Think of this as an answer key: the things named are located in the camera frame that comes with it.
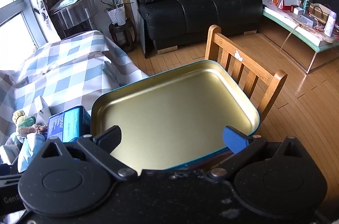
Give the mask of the light blue face mask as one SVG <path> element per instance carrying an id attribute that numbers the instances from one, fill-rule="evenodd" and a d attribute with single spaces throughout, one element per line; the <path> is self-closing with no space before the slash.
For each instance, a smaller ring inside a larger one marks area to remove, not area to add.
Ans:
<path id="1" fill-rule="evenodd" d="M 39 133 L 27 135 L 18 155 L 18 172 L 24 172 L 45 143 L 45 136 Z"/>

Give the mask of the blue tissue box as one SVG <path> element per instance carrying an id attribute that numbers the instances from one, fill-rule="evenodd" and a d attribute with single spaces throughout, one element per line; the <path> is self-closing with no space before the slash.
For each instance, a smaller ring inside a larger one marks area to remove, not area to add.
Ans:
<path id="1" fill-rule="evenodd" d="M 52 115 L 48 120 L 47 138 L 58 137 L 62 142 L 75 142 L 90 134 L 91 116 L 84 106 L 78 105 Z"/>

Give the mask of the gold metal tin tray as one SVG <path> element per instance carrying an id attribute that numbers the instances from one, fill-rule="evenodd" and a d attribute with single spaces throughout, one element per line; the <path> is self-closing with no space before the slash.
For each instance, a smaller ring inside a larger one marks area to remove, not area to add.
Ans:
<path id="1" fill-rule="evenodd" d="M 91 110 L 91 133 L 120 127 L 122 140 L 111 155 L 137 172 L 196 165 L 227 151 L 224 128 L 251 135 L 259 124 L 250 99 L 210 60 L 112 90 Z"/>

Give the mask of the checkered cloth cover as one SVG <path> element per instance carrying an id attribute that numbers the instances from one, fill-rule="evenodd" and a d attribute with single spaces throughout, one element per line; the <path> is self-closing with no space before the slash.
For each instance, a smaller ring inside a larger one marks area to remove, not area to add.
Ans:
<path id="1" fill-rule="evenodd" d="M 17 71 L 1 72 L 1 143 L 15 132 L 16 110 L 37 115 L 36 97 L 44 99 L 53 115 L 77 105 L 90 112 L 101 95 L 145 78 L 128 55 L 99 31 L 47 43 Z"/>

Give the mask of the dark wooden plant stand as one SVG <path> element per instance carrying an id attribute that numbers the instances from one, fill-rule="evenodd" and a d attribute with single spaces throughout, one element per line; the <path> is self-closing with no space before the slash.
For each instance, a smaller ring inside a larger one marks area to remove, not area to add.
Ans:
<path id="1" fill-rule="evenodd" d="M 138 41 L 137 30 L 130 18 L 126 19 L 126 23 L 119 26 L 117 23 L 109 25 L 109 32 L 113 42 L 124 52 L 129 53 L 135 49 Z"/>

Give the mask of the glass coffee table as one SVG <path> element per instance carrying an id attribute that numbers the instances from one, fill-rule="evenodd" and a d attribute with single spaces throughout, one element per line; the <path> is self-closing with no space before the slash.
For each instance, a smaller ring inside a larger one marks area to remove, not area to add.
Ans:
<path id="1" fill-rule="evenodd" d="M 263 20 L 259 32 L 278 47 L 306 74 L 338 60 L 338 36 L 326 36 L 278 9 L 272 0 L 262 0 Z"/>

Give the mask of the silver round side table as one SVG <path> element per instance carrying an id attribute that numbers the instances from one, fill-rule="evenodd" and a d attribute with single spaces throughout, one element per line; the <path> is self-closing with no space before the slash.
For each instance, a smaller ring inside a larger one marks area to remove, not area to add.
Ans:
<path id="1" fill-rule="evenodd" d="M 59 37 L 64 39 L 95 30 L 94 16 L 98 12 L 95 0 L 59 0 L 48 13 Z"/>

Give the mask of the potted plant white pot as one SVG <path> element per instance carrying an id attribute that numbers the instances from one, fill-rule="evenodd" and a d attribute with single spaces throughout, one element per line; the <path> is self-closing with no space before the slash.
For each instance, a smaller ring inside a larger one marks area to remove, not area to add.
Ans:
<path id="1" fill-rule="evenodd" d="M 110 0 L 109 2 L 101 3 L 105 5 L 105 11 L 108 14 L 113 25 L 123 26 L 126 24 L 126 6 L 133 4 L 130 0 Z"/>

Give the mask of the white lotion bottle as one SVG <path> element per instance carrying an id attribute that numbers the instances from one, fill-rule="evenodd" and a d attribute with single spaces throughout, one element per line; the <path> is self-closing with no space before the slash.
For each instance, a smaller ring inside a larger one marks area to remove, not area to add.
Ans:
<path id="1" fill-rule="evenodd" d="M 330 11 L 329 16 L 328 16 L 328 20 L 325 24 L 325 28 L 324 28 L 324 34 L 328 37 L 332 36 L 333 30 L 334 30 L 334 25 L 336 24 L 336 18 L 337 18 L 337 14 L 333 11 Z"/>

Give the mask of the red white house box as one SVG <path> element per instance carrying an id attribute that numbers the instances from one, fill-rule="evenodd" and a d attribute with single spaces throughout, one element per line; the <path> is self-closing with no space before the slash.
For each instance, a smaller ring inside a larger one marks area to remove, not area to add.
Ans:
<path id="1" fill-rule="evenodd" d="M 299 0 L 272 0 L 273 5 L 283 11 L 290 11 L 299 6 Z"/>

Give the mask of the green can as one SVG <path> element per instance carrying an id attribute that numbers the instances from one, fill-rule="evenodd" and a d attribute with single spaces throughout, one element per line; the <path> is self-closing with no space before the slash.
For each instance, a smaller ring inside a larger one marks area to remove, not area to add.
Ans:
<path id="1" fill-rule="evenodd" d="M 305 11 L 307 11 L 308 8 L 309 8 L 309 5 L 310 5 L 310 0 L 302 0 L 302 4 L 301 4 L 302 9 L 304 9 Z"/>

